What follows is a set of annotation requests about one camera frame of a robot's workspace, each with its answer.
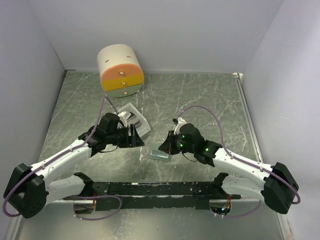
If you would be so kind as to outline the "green card holder book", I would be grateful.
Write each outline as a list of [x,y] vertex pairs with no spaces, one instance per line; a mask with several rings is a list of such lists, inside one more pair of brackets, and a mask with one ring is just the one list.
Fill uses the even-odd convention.
[[160,143],[152,143],[150,145],[150,153],[149,156],[153,160],[163,161],[163,162],[170,162],[171,156],[163,151],[159,150]]

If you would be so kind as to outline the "white card tray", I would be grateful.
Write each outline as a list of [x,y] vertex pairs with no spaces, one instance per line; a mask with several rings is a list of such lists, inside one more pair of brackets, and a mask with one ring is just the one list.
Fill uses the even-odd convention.
[[151,127],[147,121],[147,119],[138,111],[138,109],[132,104],[132,103],[127,103],[125,106],[119,108],[116,112],[118,115],[120,112],[123,111],[128,111],[134,113],[140,120],[140,125],[135,126],[137,133],[139,136],[142,138],[144,135],[146,135],[148,132],[151,131]]

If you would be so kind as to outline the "black credit card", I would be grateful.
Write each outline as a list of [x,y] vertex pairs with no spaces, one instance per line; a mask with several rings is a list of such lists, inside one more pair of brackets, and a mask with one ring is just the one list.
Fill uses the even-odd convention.
[[133,124],[137,127],[141,124],[140,119],[132,112],[128,112],[125,118],[127,125]]

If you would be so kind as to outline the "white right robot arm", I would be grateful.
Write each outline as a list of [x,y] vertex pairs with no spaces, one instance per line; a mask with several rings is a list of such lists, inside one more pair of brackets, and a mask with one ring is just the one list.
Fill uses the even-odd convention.
[[229,152],[219,143],[206,140],[191,123],[177,125],[170,130],[158,148],[168,155],[193,154],[199,163],[229,169],[240,177],[226,176],[212,186],[218,199],[226,195],[240,195],[263,201],[271,210],[287,214],[297,204],[299,186],[286,165],[260,163]]

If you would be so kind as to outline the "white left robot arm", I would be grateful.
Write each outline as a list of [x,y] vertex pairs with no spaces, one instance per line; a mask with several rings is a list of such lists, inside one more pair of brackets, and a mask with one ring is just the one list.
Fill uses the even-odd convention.
[[3,213],[11,218],[29,219],[56,200],[94,199],[94,182],[84,173],[77,172],[61,180],[58,177],[77,163],[105,153],[108,145],[117,149],[143,147],[142,137],[150,130],[147,120],[132,113],[129,117],[125,112],[106,113],[60,152],[30,166],[24,163],[16,166],[3,194]]

